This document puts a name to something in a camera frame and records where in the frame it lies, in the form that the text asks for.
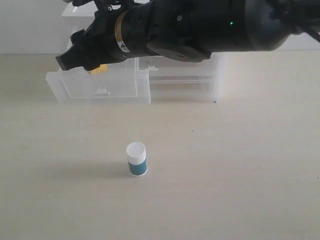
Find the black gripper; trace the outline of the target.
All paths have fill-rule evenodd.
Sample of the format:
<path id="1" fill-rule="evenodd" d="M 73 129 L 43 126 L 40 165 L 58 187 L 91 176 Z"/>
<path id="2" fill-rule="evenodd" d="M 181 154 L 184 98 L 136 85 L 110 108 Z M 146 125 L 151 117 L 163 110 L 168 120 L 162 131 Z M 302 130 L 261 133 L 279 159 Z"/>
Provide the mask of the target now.
<path id="1" fill-rule="evenodd" d="M 102 64 L 120 63 L 126 58 L 120 53 L 115 37 L 116 20 L 130 9 L 129 0 L 95 0 L 94 20 L 86 29 L 70 36 L 71 47 L 55 57 L 63 71 L 83 67 L 94 70 Z"/>

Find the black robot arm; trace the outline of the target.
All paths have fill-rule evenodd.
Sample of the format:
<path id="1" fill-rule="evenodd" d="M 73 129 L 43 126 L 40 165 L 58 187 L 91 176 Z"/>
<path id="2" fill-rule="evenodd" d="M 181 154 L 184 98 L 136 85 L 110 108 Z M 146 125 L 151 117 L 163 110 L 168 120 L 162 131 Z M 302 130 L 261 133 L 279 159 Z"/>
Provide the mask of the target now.
<path id="1" fill-rule="evenodd" d="M 320 39 L 317 0 L 97 0 L 94 20 L 56 57 L 63 71 L 161 56 L 200 63 L 213 53 L 269 52 L 289 36 Z"/>

